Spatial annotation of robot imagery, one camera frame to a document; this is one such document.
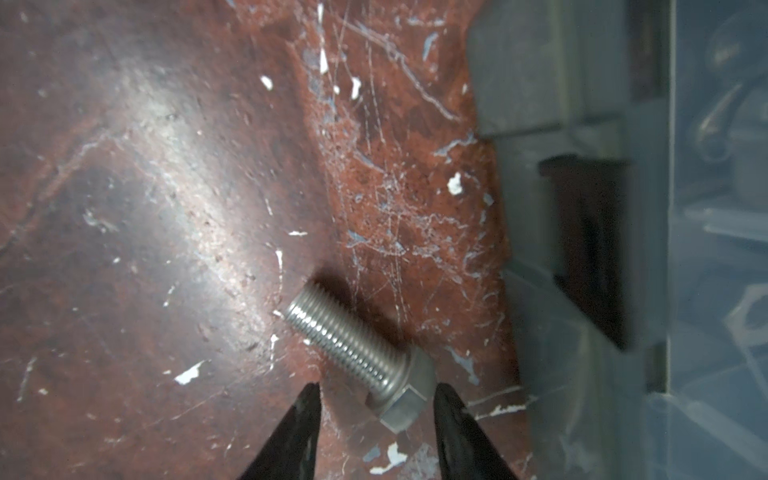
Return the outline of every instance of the bolt inside container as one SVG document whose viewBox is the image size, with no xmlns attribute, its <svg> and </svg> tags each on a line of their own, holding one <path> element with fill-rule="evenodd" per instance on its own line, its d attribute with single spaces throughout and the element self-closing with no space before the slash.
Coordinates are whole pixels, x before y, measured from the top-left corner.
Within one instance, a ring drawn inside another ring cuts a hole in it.
<svg viewBox="0 0 768 480">
<path fill-rule="evenodd" d="M 370 389 L 366 405 L 394 433 L 410 427 L 435 393 L 435 363 L 418 346 L 396 349 L 323 288 L 308 283 L 286 319 Z"/>
</svg>

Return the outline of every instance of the bolt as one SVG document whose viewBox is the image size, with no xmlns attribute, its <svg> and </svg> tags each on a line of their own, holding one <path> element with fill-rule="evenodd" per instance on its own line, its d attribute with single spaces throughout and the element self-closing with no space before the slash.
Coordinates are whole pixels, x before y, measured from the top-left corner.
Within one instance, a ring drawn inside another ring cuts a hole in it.
<svg viewBox="0 0 768 480">
<path fill-rule="evenodd" d="M 395 348 L 320 286 L 308 283 L 286 319 L 368 386 L 366 405 L 394 433 L 407 429 L 435 393 L 435 364 L 418 346 Z"/>
</svg>

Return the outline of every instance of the brown tabletop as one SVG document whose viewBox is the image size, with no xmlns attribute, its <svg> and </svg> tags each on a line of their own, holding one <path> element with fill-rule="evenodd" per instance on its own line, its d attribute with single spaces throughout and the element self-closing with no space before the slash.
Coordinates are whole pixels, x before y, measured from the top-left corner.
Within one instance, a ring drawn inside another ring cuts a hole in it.
<svg viewBox="0 0 768 480">
<path fill-rule="evenodd" d="M 439 478 L 273 314 L 318 277 L 529 478 L 480 3 L 3 2 L 2 477 L 236 478 L 319 381 L 316 478 Z"/>
</svg>

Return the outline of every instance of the hex bolt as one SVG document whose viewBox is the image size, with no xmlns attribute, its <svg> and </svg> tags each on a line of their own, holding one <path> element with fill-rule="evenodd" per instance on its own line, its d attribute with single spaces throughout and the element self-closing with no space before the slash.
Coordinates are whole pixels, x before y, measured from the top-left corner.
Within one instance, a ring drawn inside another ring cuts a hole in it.
<svg viewBox="0 0 768 480">
<path fill-rule="evenodd" d="M 320 286 L 306 284 L 285 317 L 368 386 L 366 405 L 394 433 L 407 429 L 434 395 L 435 363 L 424 350 L 395 348 Z"/>
</svg>

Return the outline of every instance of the screw thread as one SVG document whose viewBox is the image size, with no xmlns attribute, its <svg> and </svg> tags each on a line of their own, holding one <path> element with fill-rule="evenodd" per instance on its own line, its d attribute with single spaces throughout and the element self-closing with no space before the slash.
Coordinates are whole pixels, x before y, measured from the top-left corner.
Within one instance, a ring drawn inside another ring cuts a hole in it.
<svg viewBox="0 0 768 480">
<path fill-rule="evenodd" d="M 405 368 L 402 353 L 313 283 L 291 302 L 286 319 L 375 393 Z"/>
</svg>

